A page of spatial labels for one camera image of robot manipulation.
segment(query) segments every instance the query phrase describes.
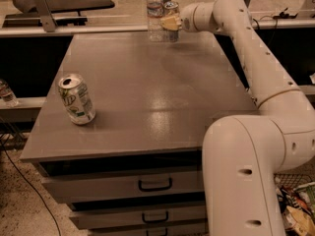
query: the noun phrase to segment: gray table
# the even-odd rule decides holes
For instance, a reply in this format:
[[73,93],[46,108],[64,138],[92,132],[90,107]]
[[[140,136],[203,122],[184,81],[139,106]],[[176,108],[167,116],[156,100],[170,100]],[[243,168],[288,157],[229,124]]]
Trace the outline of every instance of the gray table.
[[[76,126],[57,93],[69,72],[86,80],[96,117]],[[155,150],[200,148],[214,119],[254,111],[210,33],[180,33],[177,43],[146,32],[75,35],[21,160],[36,162]]]
[[[96,117],[71,123],[56,82],[80,73]],[[210,33],[176,43],[146,32],[75,35],[21,161],[94,236],[208,231],[201,148],[224,115],[256,108]]]

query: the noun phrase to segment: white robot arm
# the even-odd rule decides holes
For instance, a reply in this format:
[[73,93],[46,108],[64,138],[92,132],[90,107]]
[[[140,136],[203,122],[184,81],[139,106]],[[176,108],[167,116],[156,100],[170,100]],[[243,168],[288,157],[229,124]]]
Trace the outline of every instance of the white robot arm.
[[314,108],[253,30],[243,0],[191,4],[181,19],[186,31],[220,32],[231,38],[260,112],[222,118],[205,136],[210,235],[284,236],[274,174],[314,156]]

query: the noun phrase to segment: wire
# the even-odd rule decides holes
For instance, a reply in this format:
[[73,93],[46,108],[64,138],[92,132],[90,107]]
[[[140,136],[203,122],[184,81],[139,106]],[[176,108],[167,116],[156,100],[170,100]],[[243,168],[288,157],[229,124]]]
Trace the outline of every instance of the wire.
[[[265,18],[271,18],[271,19],[273,19],[273,20],[276,21],[273,34],[272,34],[272,36],[271,36],[271,38],[269,39],[268,44],[267,44],[267,46],[270,47],[272,41],[274,40],[274,36],[275,36],[275,33],[276,33],[276,29],[277,29],[277,27],[278,27],[278,19],[277,19],[277,18],[273,18],[272,16],[264,16],[264,17],[260,18],[259,20],[262,20],[262,19],[265,19]],[[256,24],[257,24],[257,26],[259,27],[258,21],[255,20],[255,19],[253,19],[253,21],[255,21]]]
[[260,26],[259,26],[258,21],[257,21],[257,20],[255,20],[255,19],[253,19],[253,21],[257,24],[257,30],[259,30],[259,29],[260,29]]
[[7,155],[9,161],[12,163],[12,165],[15,167],[15,169],[18,171],[18,173],[22,176],[22,178],[32,187],[32,189],[38,194],[38,196],[40,197],[40,199],[42,200],[45,208],[48,210],[48,212],[50,213],[54,223],[56,224],[57,230],[58,230],[58,235],[61,236],[61,232],[60,232],[60,228],[58,225],[58,222],[56,220],[56,218],[54,217],[54,215],[52,214],[51,210],[49,209],[46,201],[43,199],[42,195],[40,194],[40,192],[33,186],[33,184],[24,176],[24,174],[20,171],[20,169],[17,167],[17,165],[13,162],[13,160],[11,159],[11,157],[9,156],[6,148],[5,148],[5,144],[9,141],[10,135],[8,136],[7,140],[5,141],[5,143],[2,142],[2,138],[4,137],[5,134],[2,134],[1,138],[0,138],[0,143],[1,143],[1,147],[3,149],[3,151],[5,152],[5,154]]

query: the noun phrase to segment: soda can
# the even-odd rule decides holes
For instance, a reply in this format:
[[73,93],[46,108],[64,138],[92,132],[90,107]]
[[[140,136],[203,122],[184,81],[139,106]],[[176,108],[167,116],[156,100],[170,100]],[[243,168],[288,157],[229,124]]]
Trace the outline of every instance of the soda can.
[[[164,3],[164,13],[166,16],[179,14],[179,4],[174,1],[168,1]],[[178,40],[178,30],[166,30],[166,38],[170,42],[176,42]]]
[[89,96],[88,86],[81,75],[68,74],[58,83],[59,93],[70,120],[84,125],[95,118],[95,109]]

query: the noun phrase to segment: bottle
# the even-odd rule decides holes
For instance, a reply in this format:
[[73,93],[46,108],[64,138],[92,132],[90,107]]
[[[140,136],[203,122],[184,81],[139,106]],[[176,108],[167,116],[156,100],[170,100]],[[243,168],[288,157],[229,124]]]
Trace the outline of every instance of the bottle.
[[8,107],[15,107],[19,104],[19,101],[10,89],[8,83],[2,79],[0,79],[0,97]]
[[150,41],[163,41],[164,30],[160,23],[163,16],[163,0],[147,0],[148,35]]

